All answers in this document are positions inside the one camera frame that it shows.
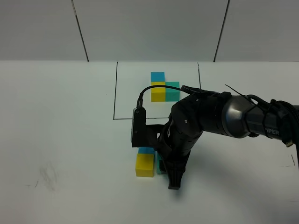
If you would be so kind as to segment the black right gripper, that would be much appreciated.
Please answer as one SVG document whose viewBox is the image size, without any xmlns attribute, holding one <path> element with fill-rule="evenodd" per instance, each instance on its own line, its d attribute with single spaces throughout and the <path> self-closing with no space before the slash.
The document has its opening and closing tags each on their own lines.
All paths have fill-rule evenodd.
<svg viewBox="0 0 299 224">
<path fill-rule="evenodd" d="M 168 189 L 180 189 L 191 149 L 203 133 L 198 125 L 192 128 L 184 118 L 174 119 L 172 115 L 164 125 L 146 126 L 148 143 L 162 157 L 158 158 L 158 173 L 168 175 Z"/>
</svg>

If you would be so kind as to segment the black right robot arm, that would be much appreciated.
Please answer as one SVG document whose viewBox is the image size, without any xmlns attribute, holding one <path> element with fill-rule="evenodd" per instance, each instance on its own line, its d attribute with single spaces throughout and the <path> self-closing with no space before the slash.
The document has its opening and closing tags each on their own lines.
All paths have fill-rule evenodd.
<svg viewBox="0 0 299 224">
<path fill-rule="evenodd" d="M 299 145 L 299 108 L 285 101 L 266 102 L 255 95 L 188 96 L 173 105 L 158 138 L 157 151 L 178 190 L 192 147 L 203 132 L 232 138 L 266 136 L 287 147 Z"/>
</svg>

